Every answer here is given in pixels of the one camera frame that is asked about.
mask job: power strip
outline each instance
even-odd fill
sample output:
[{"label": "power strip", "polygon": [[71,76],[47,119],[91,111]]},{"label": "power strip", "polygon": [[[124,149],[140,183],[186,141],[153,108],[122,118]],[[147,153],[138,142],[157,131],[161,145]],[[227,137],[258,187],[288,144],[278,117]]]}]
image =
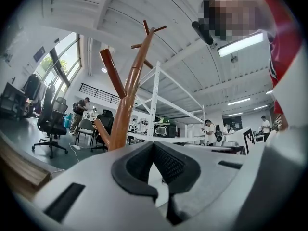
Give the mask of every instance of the power strip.
[{"label": "power strip", "polygon": [[81,150],[80,146],[78,146],[78,145],[73,144],[72,147],[73,147],[75,150],[78,150],[78,151]]}]

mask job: black railing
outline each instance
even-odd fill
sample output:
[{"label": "black railing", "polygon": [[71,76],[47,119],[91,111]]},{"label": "black railing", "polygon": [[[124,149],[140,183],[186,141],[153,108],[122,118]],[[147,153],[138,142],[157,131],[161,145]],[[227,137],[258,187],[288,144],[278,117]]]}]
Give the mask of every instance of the black railing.
[{"label": "black railing", "polygon": [[81,83],[81,87],[79,88],[79,91],[89,96],[92,96],[92,97],[95,97],[95,98],[98,98],[98,99],[101,99],[101,100],[104,100],[110,103],[114,103],[116,105],[118,105],[120,102],[120,98],[118,96],[115,96],[103,90],[99,90],[97,88],[94,88],[84,83]]}]

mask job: white ceiling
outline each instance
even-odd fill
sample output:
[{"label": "white ceiling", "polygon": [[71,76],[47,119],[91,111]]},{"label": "white ceiling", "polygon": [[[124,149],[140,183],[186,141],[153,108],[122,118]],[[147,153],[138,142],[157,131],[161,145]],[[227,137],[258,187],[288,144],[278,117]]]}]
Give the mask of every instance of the white ceiling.
[{"label": "white ceiling", "polygon": [[[191,27],[192,21],[198,18],[201,1],[43,0],[43,7],[44,16],[52,19],[49,20],[52,26],[94,39],[89,66],[92,75],[103,75],[99,51],[112,46],[115,48],[113,60],[124,82],[137,53],[137,49],[130,49],[130,45],[143,42],[145,32],[142,21],[147,20],[149,27],[167,26],[153,37],[147,59],[153,65],[160,61],[162,69],[203,104],[207,113],[221,110],[227,115],[272,103],[271,97],[265,94],[272,89],[266,70],[268,43],[264,41],[238,51],[234,54],[238,57],[235,64],[231,63],[231,56],[219,57],[217,48],[226,42],[217,42],[218,45],[211,49]],[[88,57],[86,51],[81,51],[81,57]],[[144,66],[142,76],[148,72],[149,69]],[[162,74],[159,85],[159,95],[163,98],[188,111],[200,109]],[[141,88],[144,90],[142,96],[148,99],[153,78]],[[251,100],[227,105],[230,101],[245,97],[251,97]]]}]

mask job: person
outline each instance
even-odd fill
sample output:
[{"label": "person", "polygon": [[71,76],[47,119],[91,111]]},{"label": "person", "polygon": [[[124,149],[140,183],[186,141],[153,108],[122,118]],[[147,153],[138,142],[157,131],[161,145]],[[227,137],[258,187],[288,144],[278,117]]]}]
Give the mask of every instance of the person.
[{"label": "person", "polygon": [[[275,87],[293,59],[301,54],[304,43],[292,13],[281,0],[203,0],[199,18],[204,41],[211,38],[235,40],[257,31],[269,40],[269,73]],[[281,114],[282,129],[288,124],[283,110],[275,101],[274,112]]]},{"label": "person", "polygon": [[205,120],[205,125],[208,126],[208,132],[205,132],[206,135],[208,135],[208,146],[213,146],[213,144],[216,142],[216,127],[210,120]]},{"label": "person", "polygon": [[85,110],[87,110],[86,108],[86,104],[90,102],[89,98],[85,98],[84,100],[79,100],[78,103],[76,103],[73,111],[74,111],[74,117],[73,117],[73,121],[71,124],[71,127],[69,129],[69,134],[70,135],[77,135],[77,129],[78,129],[78,125],[82,120],[82,115],[83,112]]},{"label": "person", "polygon": [[228,129],[227,129],[228,124],[225,124],[225,126],[222,129],[222,134],[223,135],[228,135]]},{"label": "person", "polygon": [[264,142],[266,142],[266,139],[270,135],[270,122],[265,118],[265,115],[261,117],[262,119],[262,128],[263,128],[263,135],[264,135]]},{"label": "person", "polygon": [[229,131],[229,134],[233,134],[233,133],[235,133],[235,131],[234,131],[233,128],[231,128],[230,131]]},{"label": "person", "polygon": [[93,108],[91,111],[90,111],[90,115],[89,115],[89,120],[90,121],[94,121],[96,119],[96,116],[95,116],[95,112],[97,111],[96,108]]}]

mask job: man in dark clothing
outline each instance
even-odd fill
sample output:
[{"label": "man in dark clothing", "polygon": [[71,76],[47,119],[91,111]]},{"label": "man in dark clothing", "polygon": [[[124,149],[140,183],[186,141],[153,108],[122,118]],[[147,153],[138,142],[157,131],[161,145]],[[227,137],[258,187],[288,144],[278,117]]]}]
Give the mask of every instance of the man in dark clothing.
[{"label": "man in dark clothing", "polygon": [[90,102],[89,98],[85,98],[84,100],[79,100],[79,102],[74,107],[73,111],[75,112],[72,125],[69,129],[70,135],[77,135],[77,129],[79,126],[79,122],[82,120],[83,111],[87,110],[86,104]]}]

